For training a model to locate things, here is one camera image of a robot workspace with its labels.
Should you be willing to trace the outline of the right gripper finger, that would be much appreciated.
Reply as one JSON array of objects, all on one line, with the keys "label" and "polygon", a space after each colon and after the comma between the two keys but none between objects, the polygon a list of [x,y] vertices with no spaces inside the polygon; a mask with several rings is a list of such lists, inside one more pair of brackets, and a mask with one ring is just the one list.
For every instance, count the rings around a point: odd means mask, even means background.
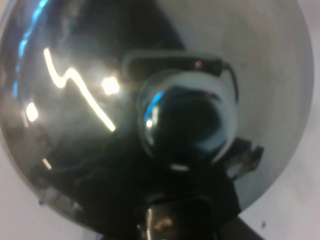
[{"label": "right gripper finger", "polygon": [[219,240],[263,240],[240,217],[235,217],[217,230]]}]

